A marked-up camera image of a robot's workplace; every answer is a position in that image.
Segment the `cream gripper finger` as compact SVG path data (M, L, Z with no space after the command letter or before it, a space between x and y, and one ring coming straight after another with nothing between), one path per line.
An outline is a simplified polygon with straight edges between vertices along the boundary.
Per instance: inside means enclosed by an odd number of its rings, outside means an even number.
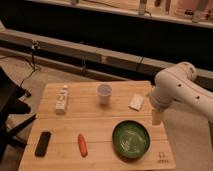
M163 121L164 113L162 111L153 109L152 110L152 124L153 125L160 125Z

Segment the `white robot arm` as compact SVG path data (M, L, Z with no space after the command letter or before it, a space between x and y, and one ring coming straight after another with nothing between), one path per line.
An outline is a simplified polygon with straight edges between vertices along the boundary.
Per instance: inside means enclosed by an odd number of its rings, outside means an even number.
M164 111L178 100L213 123L213 92L195 84L196 77L196 68L189 62L161 70L155 76L155 87L149 95L151 105L157 111Z

